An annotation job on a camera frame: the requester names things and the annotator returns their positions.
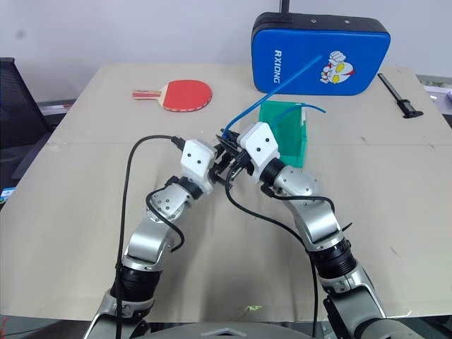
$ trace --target robotic arm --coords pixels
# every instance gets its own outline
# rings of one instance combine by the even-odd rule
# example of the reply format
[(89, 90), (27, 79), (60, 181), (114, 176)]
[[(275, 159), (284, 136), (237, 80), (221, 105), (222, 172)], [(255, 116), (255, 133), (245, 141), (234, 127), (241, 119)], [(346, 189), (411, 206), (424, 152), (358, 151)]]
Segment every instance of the robotic arm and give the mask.
[(317, 199), (320, 191), (313, 176), (279, 160), (270, 127), (255, 123), (237, 142), (250, 157), (253, 180), (262, 182), (262, 191), (283, 200), (294, 215), (295, 226), (328, 294), (323, 304), (337, 337), (421, 338), (402, 323), (386, 319), (369, 276), (352, 255), (333, 205)]
[[(229, 132), (228, 136), (219, 137), (221, 145), (215, 148), (202, 141), (187, 141), (181, 159), (182, 177), (172, 177), (162, 190), (148, 195), (146, 214), (122, 258), (122, 338), (136, 338), (148, 331), (143, 317), (153, 305), (164, 259), (174, 246), (174, 230), (158, 214), (177, 224), (187, 201), (209, 194), (216, 181), (225, 183), (220, 174), (229, 166), (234, 175), (246, 168), (255, 183), (263, 183), (265, 194), (284, 201), (294, 215), (298, 233), (328, 294), (323, 304), (338, 338), (421, 338), (402, 323), (385, 317), (371, 280), (352, 255), (332, 202), (318, 196), (319, 186), (313, 176), (279, 160), (278, 144), (270, 127), (258, 122), (241, 135)], [(85, 339), (114, 338), (115, 287), (113, 284), (106, 291)], [(159, 331), (149, 338), (210, 338), (211, 335), (216, 338), (214, 335), (224, 334), (225, 328), (232, 327), (239, 328), (232, 333), (250, 339), (260, 338), (263, 333), (267, 336), (274, 333), (274, 338), (306, 338), (277, 326), (266, 328), (268, 324), (224, 323), (220, 325), (227, 326), (221, 328), (223, 332), (212, 326), (203, 323), (178, 326), (171, 329), (170, 337), (166, 336), (167, 331)]]
[[(148, 208), (133, 232), (121, 262), (122, 337), (135, 338), (148, 331), (143, 318), (154, 304), (154, 291), (165, 257), (174, 247), (175, 232), (157, 215), (177, 224), (187, 201), (210, 194), (209, 170), (217, 150), (199, 140), (188, 140), (182, 151), (182, 177), (172, 177), (161, 190), (146, 198)], [(116, 282), (106, 291), (84, 339), (114, 338), (116, 332)]]

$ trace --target green plastic container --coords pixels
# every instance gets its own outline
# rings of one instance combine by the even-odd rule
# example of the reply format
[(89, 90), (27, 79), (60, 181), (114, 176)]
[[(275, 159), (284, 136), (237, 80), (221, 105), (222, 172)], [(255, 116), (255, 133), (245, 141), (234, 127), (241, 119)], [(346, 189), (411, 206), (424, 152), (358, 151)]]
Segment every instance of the green plastic container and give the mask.
[(303, 104), (265, 101), (261, 105), (259, 121), (270, 125), (278, 142), (280, 159), (287, 165), (303, 167), (308, 141)]

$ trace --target blue tube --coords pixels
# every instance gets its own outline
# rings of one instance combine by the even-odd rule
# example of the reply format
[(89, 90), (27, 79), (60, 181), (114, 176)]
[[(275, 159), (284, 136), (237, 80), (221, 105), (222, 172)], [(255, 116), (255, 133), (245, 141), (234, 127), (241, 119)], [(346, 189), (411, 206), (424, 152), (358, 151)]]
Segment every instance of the blue tube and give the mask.
[(243, 118), (245, 115), (253, 111), (256, 107), (258, 107), (262, 102), (266, 101), (269, 97), (271, 97), (273, 94), (275, 94), (277, 91), (279, 91), (281, 88), (285, 87), (287, 84), (291, 83), (294, 79), (298, 78), (301, 74), (303, 74), (307, 69), (309, 69), (311, 66), (313, 66), (318, 60), (322, 58), (321, 55), (316, 56), (313, 58), (310, 62), (308, 62), (306, 65), (302, 67), (298, 72), (296, 72), (293, 76), (288, 78), (286, 81), (281, 83), (280, 85), (276, 86), (275, 89), (268, 92), (267, 95), (262, 97), (260, 100), (253, 103), (250, 107), (248, 107), (246, 110), (244, 110), (242, 113), (237, 115), (224, 129), (222, 137), (225, 138), (227, 135), (227, 131), (232, 127), (233, 124), (238, 122), (241, 118)]

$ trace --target table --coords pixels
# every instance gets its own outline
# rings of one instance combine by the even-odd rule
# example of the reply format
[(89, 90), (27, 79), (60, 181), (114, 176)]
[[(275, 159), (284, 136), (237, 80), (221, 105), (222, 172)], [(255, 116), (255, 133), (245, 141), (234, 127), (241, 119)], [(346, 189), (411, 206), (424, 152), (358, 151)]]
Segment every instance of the table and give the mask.
[[(306, 169), (335, 201), (355, 257), (389, 316), (452, 313), (452, 130), (415, 76), (383, 68), (402, 97), (424, 111), (403, 119), (376, 78), (353, 97), (276, 95), (308, 102)], [(204, 109), (166, 112), (131, 99), (196, 78), (213, 89)], [(0, 313), (93, 317), (114, 279), (126, 159), (140, 137), (168, 133), (213, 143), (219, 129), (262, 96), (250, 65), (115, 64), (101, 68), (53, 133), (0, 213)], [(256, 121), (253, 112), (235, 128)], [(167, 141), (140, 147), (131, 170), (126, 241), (145, 195), (180, 173)], [(291, 214), (241, 175), (233, 196), (289, 225)], [(286, 232), (230, 205), (221, 188), (192, 205), (186, 245), (169, 256), (149, 321), (307, 321), (309, 261)], [(250, 311), (248, 306), (261, 306)], [(326, 316), (320, 307), (320, 318)]]

